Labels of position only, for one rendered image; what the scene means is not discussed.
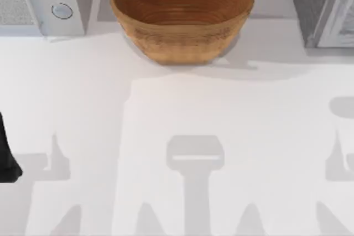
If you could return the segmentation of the brown woven basket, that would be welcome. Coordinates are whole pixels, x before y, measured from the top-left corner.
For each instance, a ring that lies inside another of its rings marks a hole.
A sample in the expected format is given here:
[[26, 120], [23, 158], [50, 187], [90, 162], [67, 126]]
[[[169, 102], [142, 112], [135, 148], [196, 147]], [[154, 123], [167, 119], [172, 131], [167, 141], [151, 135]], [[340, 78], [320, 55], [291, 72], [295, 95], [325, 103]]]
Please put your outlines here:
[[162, 65], [206, 64], [230, 45], [254, 0], [110, 0], [132, 43]]

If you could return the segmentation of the pale microwave oven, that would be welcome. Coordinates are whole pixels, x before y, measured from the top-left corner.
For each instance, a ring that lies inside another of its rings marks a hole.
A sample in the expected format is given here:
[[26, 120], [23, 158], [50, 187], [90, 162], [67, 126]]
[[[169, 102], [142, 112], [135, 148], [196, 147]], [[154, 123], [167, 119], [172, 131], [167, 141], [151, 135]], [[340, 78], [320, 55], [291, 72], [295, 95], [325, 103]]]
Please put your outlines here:
[[[51, 6], [65, 3], [73, 10], [67, 20], [56, 18]], [[0, 36], [82, 36], [87, 31], [92, 0], [0, 0]]]

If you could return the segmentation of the small microwave knob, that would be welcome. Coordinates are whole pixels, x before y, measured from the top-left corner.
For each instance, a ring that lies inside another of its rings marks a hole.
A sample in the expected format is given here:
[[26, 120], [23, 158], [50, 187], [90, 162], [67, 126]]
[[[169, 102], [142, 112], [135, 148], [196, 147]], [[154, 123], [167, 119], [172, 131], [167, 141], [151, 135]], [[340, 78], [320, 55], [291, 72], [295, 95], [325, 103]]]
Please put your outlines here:
[[61, 20], [70, 19], [73, 16], [73, 10], [65, 3], [59, 3], [51, 6], [52, 14]]

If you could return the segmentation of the grey cabinet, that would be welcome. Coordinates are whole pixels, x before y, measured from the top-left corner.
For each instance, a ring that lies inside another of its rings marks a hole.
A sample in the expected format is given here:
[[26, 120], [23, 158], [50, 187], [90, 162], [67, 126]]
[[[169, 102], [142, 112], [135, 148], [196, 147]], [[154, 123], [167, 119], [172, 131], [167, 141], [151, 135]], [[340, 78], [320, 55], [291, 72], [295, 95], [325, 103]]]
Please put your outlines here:
[[354, 0], [293, 0], [306, 48], [354, 48]]

